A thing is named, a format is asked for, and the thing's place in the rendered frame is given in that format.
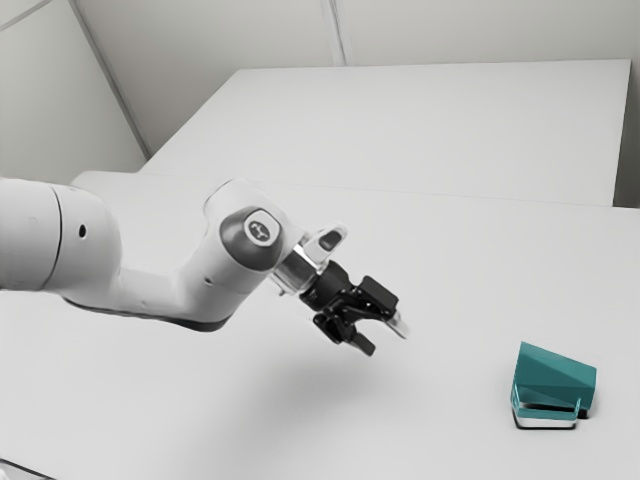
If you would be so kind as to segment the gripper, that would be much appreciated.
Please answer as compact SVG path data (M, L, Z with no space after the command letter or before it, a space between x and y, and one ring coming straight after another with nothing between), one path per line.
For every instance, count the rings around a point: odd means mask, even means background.
M341 312L329 311L335 303L355 308L356 321L378 321L400 338L409 337L409 326L399 311L399 298L370 276L364 276L358 286L354 285L335 261L329 262L299 299L314 312L313 324L329 340L354 347L368 357L374 354L376 346Z

